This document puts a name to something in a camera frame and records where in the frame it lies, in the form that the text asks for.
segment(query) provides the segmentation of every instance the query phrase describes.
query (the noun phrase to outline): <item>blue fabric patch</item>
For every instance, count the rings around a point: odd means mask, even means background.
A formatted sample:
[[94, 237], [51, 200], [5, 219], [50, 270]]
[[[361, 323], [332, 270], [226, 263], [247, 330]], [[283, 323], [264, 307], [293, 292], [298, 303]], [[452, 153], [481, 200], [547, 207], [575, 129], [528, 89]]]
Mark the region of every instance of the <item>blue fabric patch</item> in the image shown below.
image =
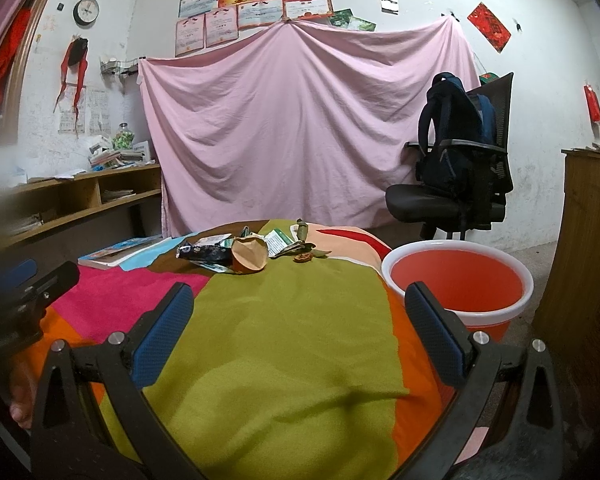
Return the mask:
[[125, 260], [120, 265], [120, 268], [122, 270], [144, 269], [145, 267], [150, 266], [158, 256], [168, 253], [173, 248], [179, 246], [185, 238], [195, 236], [196, 234], [197, 233], [192, 233], [180, 238], [172, 238], [171, 240], [160, 242], [159, 244], [149, 247], [135, 256], [132, 256], [128, 260]]

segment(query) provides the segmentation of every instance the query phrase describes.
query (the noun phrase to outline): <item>metal screw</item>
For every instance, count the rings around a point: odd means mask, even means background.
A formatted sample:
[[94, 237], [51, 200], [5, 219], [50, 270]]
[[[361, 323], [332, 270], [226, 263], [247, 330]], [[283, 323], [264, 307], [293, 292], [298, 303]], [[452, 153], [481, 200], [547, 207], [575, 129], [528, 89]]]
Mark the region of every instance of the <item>metal screw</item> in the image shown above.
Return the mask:
[[478, 343], [478, 345], [486, 345], [489, 341], [489, 334], [486, 332], [476, 332], [474, 334], [474, 341]]
[[109, 337], [107, 337], [107, 341], [112, 345], [119, 345], [125, 340], [124, 332], [114, 332]]
[[546, 350], [546, 345], [544, 344], [544, 341], [542, 341], [541, 339], [534, 339], [534, 341], [531, 343], [531, 346], [534, 348], [534, 350], [536, 352], [544, 352]]
[[51, 349], [53, 352], [59, 352], [62, 349], [64, 349], [64, 345], [65, 345], [64, 339], [56, 339], [55, 341], [53, 341], [51, 343]]

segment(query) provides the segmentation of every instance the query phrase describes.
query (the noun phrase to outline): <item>dark blue backpack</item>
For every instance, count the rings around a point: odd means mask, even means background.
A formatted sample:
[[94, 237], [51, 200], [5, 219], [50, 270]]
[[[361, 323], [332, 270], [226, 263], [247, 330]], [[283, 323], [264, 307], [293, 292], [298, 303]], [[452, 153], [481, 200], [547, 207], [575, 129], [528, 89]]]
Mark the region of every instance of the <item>dark blue backpack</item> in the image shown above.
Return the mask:
[[[436, 141], [429, 152], [429, 126], [433, 120]], [[453, 198], [470, 193], [471, 159], [459, 150], [441, 150], [442, 140], [472, 140], [496, 144], [496, 115], [483, 95], [468, 95], [453, 74], [435, 76], [427, 92], [427, 105], [420, 115], [418, 142], [422, 160], [416, 165], [416, 178]]]

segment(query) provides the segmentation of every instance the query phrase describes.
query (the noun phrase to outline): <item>brown fabric patch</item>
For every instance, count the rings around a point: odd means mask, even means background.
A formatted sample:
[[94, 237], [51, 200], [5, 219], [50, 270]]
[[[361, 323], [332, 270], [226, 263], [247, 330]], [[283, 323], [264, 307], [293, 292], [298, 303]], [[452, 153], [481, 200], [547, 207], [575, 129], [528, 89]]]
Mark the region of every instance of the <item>brown fabric patch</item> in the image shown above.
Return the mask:
[[[208, 231], [201, 232], [195, 236], [186, 238], [189, 243], [194, 243], [200, 240], [200, 238], [206, 238], [208, 236], [217, 236], [224, 234], [232, 234], [234, 236], [239, 235], [245, 226], [247, 226], [254, 233], [259, 232], [269, 220], [252, 220], [248, 222], [234, 222], [233, 224], [225, 224], [220, 227], [209, 229]], [[198, 267], [187, 260], [179, 260], [176, 258], [176, 249], [172, 249], [168, 253], [161, 254], [156, 260], [147, 267], [151, 272], [175, 272], [176, 274], [200, 274], [202, 276], [215, 276], [215, 272]]]

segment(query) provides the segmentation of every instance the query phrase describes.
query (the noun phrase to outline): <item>red bucket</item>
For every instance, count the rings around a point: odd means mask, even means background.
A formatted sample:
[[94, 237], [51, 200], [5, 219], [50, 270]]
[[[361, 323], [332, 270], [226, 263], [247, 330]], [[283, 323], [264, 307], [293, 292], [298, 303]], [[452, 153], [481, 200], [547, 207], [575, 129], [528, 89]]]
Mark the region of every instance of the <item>red bucket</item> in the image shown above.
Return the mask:
[[459, 240], [397, 248], [382, 262], [382, 276], [403, 301], [411, 283], [424, 282], [469, 330], [483, 330], [496, 341], [524, 312], [534, 291], [531, 273], [513, 256]]

